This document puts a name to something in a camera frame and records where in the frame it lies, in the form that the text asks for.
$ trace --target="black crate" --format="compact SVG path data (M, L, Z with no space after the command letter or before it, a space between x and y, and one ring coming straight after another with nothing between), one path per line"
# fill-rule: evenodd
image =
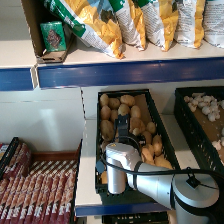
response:
M110 98L121 97L123 95L132 95L137 96L144 94L146 98L146 102L148 105L148 110L151 115L152 121L156 124L157 127L157 134L162 136L163 141L163 154L164 157L169 160L172 167L174 169L180 169L179 163L176 159L176 155L174 153L174 148L170 143L170 139L167 135L167 132L163 126L162 120L159 116L159 113L156 109L155 103L149 93L149 90L127 90L127 91L113 91L113 92L99 92L98 93L98 105L97 105L97 137L96 137L96 161L100 159L100 155L102 154L100 145L102 143L101 133L100 133L100 104L99 99L101 95L106 93ZM114 204L119 201L122 203L144 203L144 202L154 202L154 200L146 195L133 190L126 185L126 189L122 194L113 195L108 192L107 184L101 184L100 174L95 170L95 189L96 193L100 194L102 201L104 204Z
M192 96L192 93L205 93L212 95L218 100L224 99L224 87L190 87L177 88L175 91L176 100L174 115L182 129L187 143L201 169L211 169L224 175L222 165L216 149L208 139L198 120L191 112L188 104L184 101L185 96Z
M102 216L104 224L169 224L168 215L166 212L152 212L139 214L123 214L123 215L106 215Z
M19 138L14 137L12 141L10 142L6 152L4 153L1 161L0 161L0 179L2 179L2 176L5 171L5 167L9 164L12 156L14 155L17 146L19 145Z

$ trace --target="shelf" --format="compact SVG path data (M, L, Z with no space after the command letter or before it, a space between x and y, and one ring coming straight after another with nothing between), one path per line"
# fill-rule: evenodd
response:
M173 43L168 52L148 43L138 52L126 45L126 58L111 58L76 40L64 63L38 66L41 88L125 85L223 78L224 49L203 41L200 50Z
M189 150L186 140L181 132L174 115L162 116L165 127L168 131L171 142L180 167L198 168L197 162ZM95 191L95 164L96 164L96 120L86 120L83 133L83 143L79 164L77 191L76 191L76 216L95 216L121 213L142 213L153 211L167 211L168 209L158 203L103 205L100 195Z
M22 8L12 4L0 6L0 91L33 90L36 57Z

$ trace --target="blue shelf edge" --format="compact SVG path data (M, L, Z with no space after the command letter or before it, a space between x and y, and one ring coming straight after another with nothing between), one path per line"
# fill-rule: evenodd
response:
M94 205L76 206L76 217L96 216L96 215L118 215L135 214L148 212L165 212L170 209L158 203L138 203L138 204L119 204L119 205Z
M0 91L33 90L30 68L0 69Z
M88 87L224 78L224 57L38 67L40 88Z

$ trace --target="green package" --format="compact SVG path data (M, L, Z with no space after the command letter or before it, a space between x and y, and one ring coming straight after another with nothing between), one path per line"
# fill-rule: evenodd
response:
M40 24L46 50L65 51L66 42L62 22L48 22Z

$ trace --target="plastic bag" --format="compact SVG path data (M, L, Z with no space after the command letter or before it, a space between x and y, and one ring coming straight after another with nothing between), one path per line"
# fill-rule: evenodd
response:
M224 1L206 1L203 20L205 40L215 47L224 48Z
M145 49L145 23L143 13L137 2L132 0L109 0L121 28L123 41L138 48Z
M40 0L69 25L78 38L107 55L123 58L122 37L112 7L105 0Z
M179 13L174 39L181 45L199 48L204 37L202 27L205 0L180 0L177 2Z
M162 51L168 51L178 21L176 2L172 0L139 0L144 15L146 37Z

